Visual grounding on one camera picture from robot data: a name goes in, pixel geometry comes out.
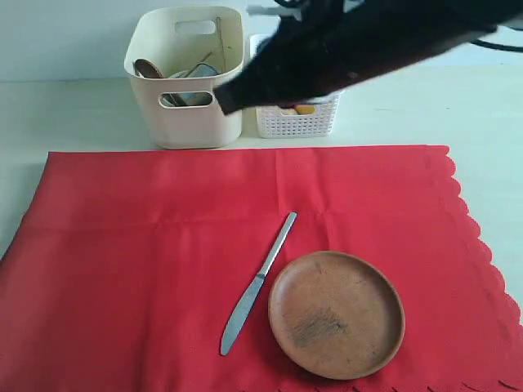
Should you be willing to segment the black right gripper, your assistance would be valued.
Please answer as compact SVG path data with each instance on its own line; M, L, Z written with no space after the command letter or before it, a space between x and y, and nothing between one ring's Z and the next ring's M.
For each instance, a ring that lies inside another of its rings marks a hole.
M249 13L279 17L244 74L214 87L224 115L321 100L368 78L366 1L278 1Z

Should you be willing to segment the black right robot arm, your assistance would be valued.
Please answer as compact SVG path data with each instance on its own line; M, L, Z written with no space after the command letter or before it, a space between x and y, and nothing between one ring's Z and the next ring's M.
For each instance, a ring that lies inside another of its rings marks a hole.
M520 1L279 1L275 33L230 81L214 87L223 114L290 108L522 26Z

